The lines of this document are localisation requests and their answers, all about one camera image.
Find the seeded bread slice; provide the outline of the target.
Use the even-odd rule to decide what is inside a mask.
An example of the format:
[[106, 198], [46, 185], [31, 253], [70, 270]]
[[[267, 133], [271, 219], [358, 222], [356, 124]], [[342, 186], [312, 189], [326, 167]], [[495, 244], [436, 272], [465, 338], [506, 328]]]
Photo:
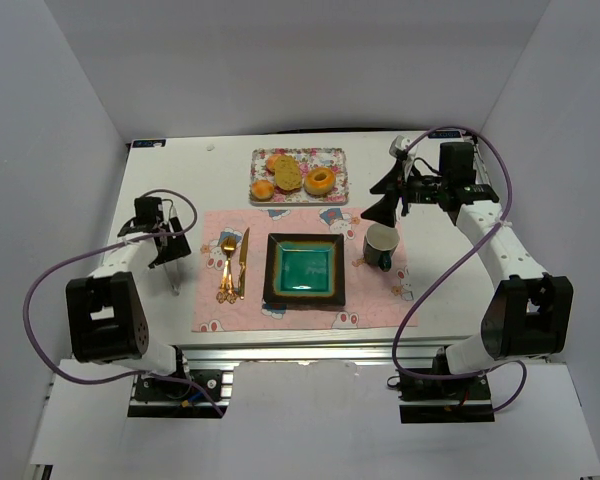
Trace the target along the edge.
[[275, 165], [275, 185], [283, 191], [295, 191], [302, 187], [303, 177], [298, 162], [291, 156], [281, 155]]

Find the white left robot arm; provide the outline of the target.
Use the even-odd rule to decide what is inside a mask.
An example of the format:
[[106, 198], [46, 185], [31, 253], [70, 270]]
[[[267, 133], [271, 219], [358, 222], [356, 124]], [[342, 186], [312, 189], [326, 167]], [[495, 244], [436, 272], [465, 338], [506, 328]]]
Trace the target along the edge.
[[187, 378], [181, 350], [150, 337], [137, 283], [162, 268], [172, 293], [180, 289], [178, 261], [191, 254], [174, 207], [155, 196], [134, 201], [122, 241], [88, 277], [66, 286], [72, 352], [81, 363], [113, 363], [160, 376]]

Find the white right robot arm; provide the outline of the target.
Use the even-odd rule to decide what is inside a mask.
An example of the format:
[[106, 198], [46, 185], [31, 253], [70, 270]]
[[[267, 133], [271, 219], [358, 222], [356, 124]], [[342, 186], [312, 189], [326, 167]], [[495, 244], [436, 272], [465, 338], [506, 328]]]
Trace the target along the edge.
[[383, 271], [400, 240], [396, 217], [412, 204], [437, 205], [478, 254], [494, 296], [477, 334], [442, 348], [428, 378], [471, 378], [511, 360], [563, 351], [574, 295], [565, 276], [551, 275], [516, 236], [493, 188], [477, 181], [474, 151], [468, 142], [440, 146], [439, 166], [423, 175], [415, 168], [412, 142], [394, 139], [392, 169], [370, 192], [379, 201], [362, 213], [370, 221], [364, 239], [365, 261]]

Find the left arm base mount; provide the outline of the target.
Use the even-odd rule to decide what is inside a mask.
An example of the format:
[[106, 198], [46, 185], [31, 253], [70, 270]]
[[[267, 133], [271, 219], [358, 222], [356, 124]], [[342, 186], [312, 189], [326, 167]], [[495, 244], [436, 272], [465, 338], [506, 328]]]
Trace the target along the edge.
[[219, 419], [231, 394], [230, 371], [184, 360], [173, 377], [186, 378], [200, 389], [151, 376], [137, 376], [132, 384], [127, 416], [144, 419]]

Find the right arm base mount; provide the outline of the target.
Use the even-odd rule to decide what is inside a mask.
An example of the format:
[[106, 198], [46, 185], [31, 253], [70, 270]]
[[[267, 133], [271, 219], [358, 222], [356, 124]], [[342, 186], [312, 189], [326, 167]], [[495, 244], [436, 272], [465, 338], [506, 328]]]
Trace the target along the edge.
[[448, 346], [440, 347], [426, 368], [396, 368], [386, 385], [398, 393], [402, 424], [469, 424], [495, 421], [491, 391], [485, 375], [450, 376]]

